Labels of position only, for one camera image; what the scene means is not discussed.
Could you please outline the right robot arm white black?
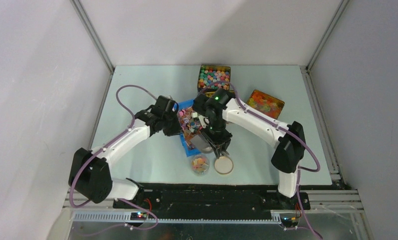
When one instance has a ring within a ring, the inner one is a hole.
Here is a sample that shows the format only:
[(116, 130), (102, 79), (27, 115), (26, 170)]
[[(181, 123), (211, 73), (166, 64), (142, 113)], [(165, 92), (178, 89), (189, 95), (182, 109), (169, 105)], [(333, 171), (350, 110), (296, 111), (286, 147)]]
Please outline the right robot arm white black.
[(290, 209), (298, 202), (296, 185), (299, 162), (305, 151), (303, 126), (273, 119), (247, 106), (236, 95), (223, 88), (211, 97), (200, 93), (193, 100), (192, 108), (207, 119), (202, 135), (210, 144), (217, 158), (227, 152), (232, 134), (227, 123), (236, 124), (264, 140), (275, 149), (272, 165), (279, 171), (278, 204)]

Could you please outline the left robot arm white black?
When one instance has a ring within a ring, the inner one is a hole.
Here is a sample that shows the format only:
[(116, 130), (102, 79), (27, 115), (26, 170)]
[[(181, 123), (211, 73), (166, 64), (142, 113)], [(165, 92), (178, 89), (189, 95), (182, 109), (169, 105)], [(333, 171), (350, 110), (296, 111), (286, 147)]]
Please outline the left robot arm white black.
[(137, 112), (129, 126), (108, 143), (91, 150), (78, 149), (68, 180), (70, 200), (77, 191), (95, 204), (112, 198), (125, 199), (132, 208), (141, 207), (145, 201), (143, 187), (130, 178), (112, 177), (111, 169), (133, 147), (152, 135), (158, 132), (168, 137), (179, 135), (178, 109), (176, 101), (161, 95), (154, 104)]

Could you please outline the blue plastic candy bin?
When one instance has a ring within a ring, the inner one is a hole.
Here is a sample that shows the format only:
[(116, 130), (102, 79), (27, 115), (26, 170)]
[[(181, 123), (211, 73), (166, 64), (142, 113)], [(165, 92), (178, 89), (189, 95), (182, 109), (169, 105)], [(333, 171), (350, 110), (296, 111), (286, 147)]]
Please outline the blue plastic candy bin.
[(201, 154), (201, 151), (191, 143), (191, 139), (197, 136), (203, 129), (198, 114), (194, 112), (192, 106), (193, 99), (180, 102), (178, 103), (177, 112), (178, 122), (181, 126), (181, 144), (187, 157)]

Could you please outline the metal scoop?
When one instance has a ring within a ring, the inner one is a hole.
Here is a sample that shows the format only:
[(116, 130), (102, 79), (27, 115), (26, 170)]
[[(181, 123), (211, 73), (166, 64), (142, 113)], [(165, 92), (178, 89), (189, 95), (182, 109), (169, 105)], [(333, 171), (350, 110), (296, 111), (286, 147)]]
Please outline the metal scoop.
[(206, 134), (197, 134), (190, 139), (190, 143), (203, 154), (215, 154), (217, 146), (228, 146), (230, 145), (230, 140), (225, 142), (216, 142), (210, 139)]

